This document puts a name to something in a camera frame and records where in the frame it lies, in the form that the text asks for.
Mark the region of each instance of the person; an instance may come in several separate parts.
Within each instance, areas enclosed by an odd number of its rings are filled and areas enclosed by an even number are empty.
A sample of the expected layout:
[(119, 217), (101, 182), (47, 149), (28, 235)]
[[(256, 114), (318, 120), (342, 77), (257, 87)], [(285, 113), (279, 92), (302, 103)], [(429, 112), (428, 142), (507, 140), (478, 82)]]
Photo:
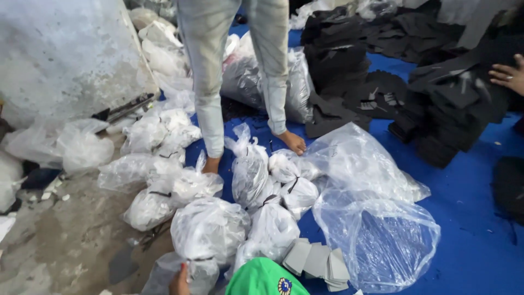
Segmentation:
[(515, 55), (517, 68), (505, 65), (493, 65), (494, 70), (489, 71), (493, 76), (493, 84), (507, 87), (516, 93), (524, 96), (524, 57), (521, 54)]
[(203, 173), (218, 173), (224, 152), (221, 98), (222, 62), (230, 25), (242, 4), (261, 69), (268, 125), (289, 149), (301, 155), (305, 141), (286, 129), (288, 0), (179, 0), (178, 25), (193, 71), (195, 109), (208, 160)]
[[(189, 295), (188, 268), (182, 264), (169, 285), (169, 295)], [(225, 295), (309, 295), (286, 269), (266, 257), (242, 265), (227, 284)]]

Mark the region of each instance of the leg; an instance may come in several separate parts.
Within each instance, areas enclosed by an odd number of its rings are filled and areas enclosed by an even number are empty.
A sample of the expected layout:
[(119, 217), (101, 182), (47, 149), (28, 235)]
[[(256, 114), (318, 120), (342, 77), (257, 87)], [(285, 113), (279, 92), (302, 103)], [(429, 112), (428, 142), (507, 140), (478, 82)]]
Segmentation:
[(220, 104), (222, 59), (231, 22), (241, 0), (178, 1), (178, 25), (193, 71), (195, 109), (208, 161), (204, 172), (218, 172), (224, 153)]
[(264, 101), (273, 134), (297, 154), (304, 139), (286, 129), (288, 80), (288, 0), (244, 0), (255, 55), (262, 75)]

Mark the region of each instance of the bare foot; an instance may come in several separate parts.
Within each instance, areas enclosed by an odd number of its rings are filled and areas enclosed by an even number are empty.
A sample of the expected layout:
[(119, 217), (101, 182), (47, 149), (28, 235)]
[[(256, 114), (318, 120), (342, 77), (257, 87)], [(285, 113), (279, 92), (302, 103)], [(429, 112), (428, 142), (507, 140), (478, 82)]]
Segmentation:
[(204, 168), (202, 169), (202, 173), (219, 173), (219, 163), (221, 158), (210, 158), (208, 157), (208, 160), (205, 161)]
[(280, 135), (276, 135), (274, 133), (273, 135), (281, 141), (284, 141), (288, 148), (297, 153), (297, 155), (301, 156), (305, 152), (305, 141), (302, 137), (291, 133), (288, 130)]

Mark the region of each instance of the green garment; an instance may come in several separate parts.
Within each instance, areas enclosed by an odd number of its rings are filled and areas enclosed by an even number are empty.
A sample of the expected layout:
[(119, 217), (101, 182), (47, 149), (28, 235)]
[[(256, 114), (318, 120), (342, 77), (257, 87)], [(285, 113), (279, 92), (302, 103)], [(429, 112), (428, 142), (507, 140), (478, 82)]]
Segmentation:
[(233, 275), (225, 295), (309, 295), (290, 272), (269, 258), (248, 261)]

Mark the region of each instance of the white wall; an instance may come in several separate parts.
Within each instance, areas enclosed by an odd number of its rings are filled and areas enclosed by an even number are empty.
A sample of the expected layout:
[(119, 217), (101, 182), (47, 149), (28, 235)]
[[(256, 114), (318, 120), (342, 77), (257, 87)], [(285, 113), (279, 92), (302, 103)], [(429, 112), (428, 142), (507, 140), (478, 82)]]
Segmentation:
[(157, 92), (122, 0), (0, 0), (2, 117), (70, 119)]

